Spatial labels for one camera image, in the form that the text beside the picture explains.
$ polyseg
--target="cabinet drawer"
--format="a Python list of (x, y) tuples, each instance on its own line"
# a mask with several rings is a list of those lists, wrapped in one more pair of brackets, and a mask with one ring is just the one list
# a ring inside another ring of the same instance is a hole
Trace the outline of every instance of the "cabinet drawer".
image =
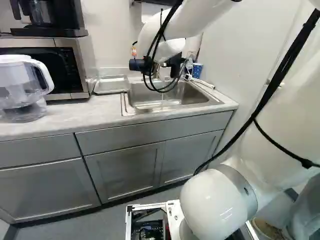
[(0, 218), (10, 223), (100, 204), (82, 158), (1, 169), (0, 192)]
[(222, 134), (220, 130), (166, 141), (160, 184), (192, 177), (197, 167), (211, 157)]
[(0, 142), (0, 168), (80, 157), (73, 134)]
[(154, 143), (86, 156), (102, 203), (159, 185), (164, 143)]
[(84, 155), (225, 129), (232, 111), (76, 133)]

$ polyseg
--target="gray cabinet door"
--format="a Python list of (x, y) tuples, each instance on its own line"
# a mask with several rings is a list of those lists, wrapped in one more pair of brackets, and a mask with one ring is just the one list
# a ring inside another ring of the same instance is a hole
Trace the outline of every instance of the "gray cabinet door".
[(98, 206), (82, 158), (0, 169), (0, 218), (26, 222)]
[(222, 133), (220, 130), (166, 141), (160, 184), (190, 178), (213, 154)]
[(86, 156), (103, 203), (159, 185), (164, 143), (154, 143)]

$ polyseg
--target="microwave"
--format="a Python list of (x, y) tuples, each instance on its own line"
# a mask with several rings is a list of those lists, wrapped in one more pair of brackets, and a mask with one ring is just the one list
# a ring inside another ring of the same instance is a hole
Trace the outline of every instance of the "microwave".
[[(75, 38), (0, 37), (0, 55), (22, 54), (45, 64), (54, 83), (47, 101), (87, 99), (90, 79), (97, 76), (92, 41), (89, 36)], [(40, 83), (41, 74), (37, 74)]]

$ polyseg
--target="blue cup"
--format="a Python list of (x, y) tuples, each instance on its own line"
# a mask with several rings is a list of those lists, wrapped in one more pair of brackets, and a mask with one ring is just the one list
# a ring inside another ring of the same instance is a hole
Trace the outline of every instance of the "blue cup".
[(195, 62), (193, 64), (192, 77), (195, 79), (200, 79), (201, 72), (202, 72), (203, 68), (204, 68), (204, 65), (202, 63)]

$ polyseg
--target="metal tray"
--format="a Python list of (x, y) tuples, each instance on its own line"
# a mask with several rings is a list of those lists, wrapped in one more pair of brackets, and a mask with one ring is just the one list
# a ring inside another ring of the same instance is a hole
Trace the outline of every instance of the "metal tray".
[(93, 92), (98, 95), (118, 94), (129, 91), (129, 80), (126, 75), (100, 76)]

